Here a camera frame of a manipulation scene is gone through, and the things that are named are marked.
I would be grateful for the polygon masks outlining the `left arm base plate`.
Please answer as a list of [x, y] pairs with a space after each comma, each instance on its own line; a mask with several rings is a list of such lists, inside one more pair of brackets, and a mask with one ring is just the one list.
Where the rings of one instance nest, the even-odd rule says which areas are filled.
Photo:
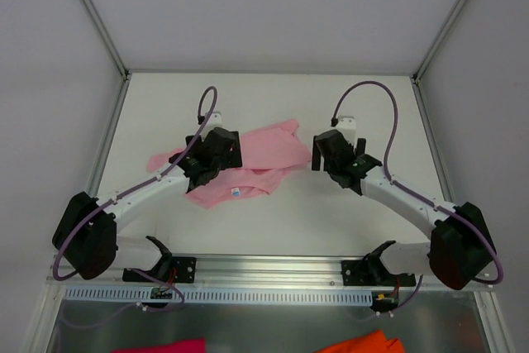
[[145, 273], [150, 277], [176, 284], [193, 284], [197, 266], [197, 258], [192, 256], [172, 256], [161, 259], [152, 269]]

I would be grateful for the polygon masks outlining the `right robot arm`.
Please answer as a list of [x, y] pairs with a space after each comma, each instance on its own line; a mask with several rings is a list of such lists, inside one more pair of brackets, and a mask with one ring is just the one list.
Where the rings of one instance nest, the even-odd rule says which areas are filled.
[[493, 285], [503, 280], [503, 267], [475, 205], [458, 206], [415, 191], [336, 129], [314, 136], [312, 167], [323, 169], [341, 188], [384, 205], [427, 238], [425, 243], [386, 241], [371, 251], [365, 269], [373, 283], [423, 274], [461, 290], [470, 282]]

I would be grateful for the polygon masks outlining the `pink t shirt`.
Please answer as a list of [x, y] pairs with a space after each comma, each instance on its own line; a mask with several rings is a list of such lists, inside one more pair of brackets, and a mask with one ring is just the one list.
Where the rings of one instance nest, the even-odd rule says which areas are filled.
[[248, 131], [240, 138], [242, 166], [223, 170], [213, 181], [185, 198], [211, 209], [219, 203], [270, 195], [293, 170], [311, 161], [312, 154], [297, 137], [295, 119]]

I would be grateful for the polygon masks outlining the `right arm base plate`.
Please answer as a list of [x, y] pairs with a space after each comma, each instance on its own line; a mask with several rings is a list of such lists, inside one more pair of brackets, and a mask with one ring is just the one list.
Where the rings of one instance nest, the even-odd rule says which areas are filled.
[[383, 265], [380, 254], [369, 253], [361, 259], [342, 260], [341, 276], [344, 286], [354, 287], [415, 287], [414, 274], [392, 274]]

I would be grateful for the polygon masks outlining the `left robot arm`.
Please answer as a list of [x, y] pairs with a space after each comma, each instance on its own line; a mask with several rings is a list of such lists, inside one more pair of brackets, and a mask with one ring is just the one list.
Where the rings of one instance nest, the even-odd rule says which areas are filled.
[[140, 271], [142, 279], [166, 280], [173, 255], [157, 238], [122, 236], [122, 230], [147, 209], [166, 198], [177, 198], [209, 184], [225, 169], [242, 166], [238, 131], [212, 128], [205, 137], [189, 136], [186, 148], [169, 157], [137, 185], [94, 198], [74, 195], [52, 237], [58, 253], [53, 277], [65, 281], [75, 275], [95, 279], [112, 266]]

